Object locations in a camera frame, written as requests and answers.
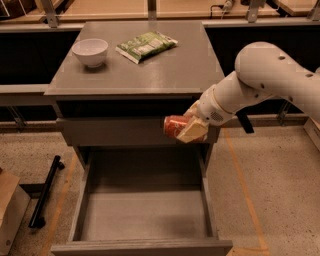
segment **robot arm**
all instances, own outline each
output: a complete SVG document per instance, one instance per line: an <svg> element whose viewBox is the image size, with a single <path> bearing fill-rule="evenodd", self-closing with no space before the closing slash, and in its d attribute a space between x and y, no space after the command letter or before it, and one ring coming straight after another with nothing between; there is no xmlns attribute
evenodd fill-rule
<svg viewBox="0 0 320 256"><path fill-rule="evenodd" d="M282 97L320 122L320 76L306 70L277 46L256 42L244 47L235 61L235 71L212 85L191 106L192 116L177 136L190 142L220 126L239 110L273 96Z"/></svg>

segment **floor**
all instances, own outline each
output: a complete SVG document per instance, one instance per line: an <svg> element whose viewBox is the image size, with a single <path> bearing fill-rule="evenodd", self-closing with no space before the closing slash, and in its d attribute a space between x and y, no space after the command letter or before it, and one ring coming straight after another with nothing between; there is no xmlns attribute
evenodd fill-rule
<svg viewBox="0 0 320 256"><path fill-rule="evenodd" d="M41 183L52 160L58 171L42 229L28 223L32 199L10 256L47 256L69 235L83 169L72 148L55 131L0 129L0 167ZM320 152L302 126L223 128L209 164L209 186L221 240L232 240L228 256L320 255Z"/></svg>

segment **cardboard box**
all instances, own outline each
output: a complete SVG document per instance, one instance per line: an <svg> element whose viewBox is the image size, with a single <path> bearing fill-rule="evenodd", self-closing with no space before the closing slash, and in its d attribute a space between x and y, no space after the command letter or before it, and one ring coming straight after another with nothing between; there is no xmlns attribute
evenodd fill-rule
<svg viewBox="0 0 320 256"><path fill-rule="evenodd" d="M304 125L304 129L316 147L320 150L320 124L309 118Z"/></svg>
<svg viewBox="0 0 320 256"><path fill-rule="evenodd" d="M19 177L0 173L0 255L8 255L30 201Z"/></svg>

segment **metal rod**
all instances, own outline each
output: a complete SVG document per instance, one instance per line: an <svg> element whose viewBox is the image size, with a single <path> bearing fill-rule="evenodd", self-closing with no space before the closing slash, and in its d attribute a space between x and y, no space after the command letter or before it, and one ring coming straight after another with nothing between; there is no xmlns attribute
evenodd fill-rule
<svg viewBox="0 0 320 256"><path fill-rule="evenodd" d="M53 7L51 0L41 0L44 11L46 12L47 21L50 28L57 28L59 21L57 18L56 10Z"/></svg>
<svg viewBox="0 0 320 256"><path fill-rule="evenodd" d="M41 191L36 208L32 214L32 217L28 226L29 228L42 228L45 225L45 221L43 218L40 218L40 215L42 212L42 208L47 200L51 183L53 181L54 175L59 165L60 165L60 156L55 156L53 159L50 171L48 173L46 182L43 184L43 189Z"/></svg>
<svg viewBox="0 0 320 256"><path fill-rule="evenodd" d="M308 19L312 21L320 21L320 0L316 2L314 7L309 12Z"/></svg>
<svg viewBox="0 0 320 256"><path fill-rule="evenodd" d="M246 14L246 19L248 22L255 22L258 18L259 7L264 7L266 0L251 0L248 12Z"/></svg>
<svg viewBox="0 0 320 256"><path fill-rule="evenodd" d="M148 20L157 19L157 1L148 0Z"/></svg>

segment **white bowl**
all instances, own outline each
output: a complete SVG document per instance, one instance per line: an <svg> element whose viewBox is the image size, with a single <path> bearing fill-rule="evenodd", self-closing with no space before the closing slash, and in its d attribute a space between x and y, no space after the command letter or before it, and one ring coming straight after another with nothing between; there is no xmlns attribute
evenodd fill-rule
<svg viewBox="0 0 320 256"><path fill-rule="evenodd" d="M75 43L72 52L84 65L94 68L101 66L107 56L108 43L102 39L91 38Z"/></svg>

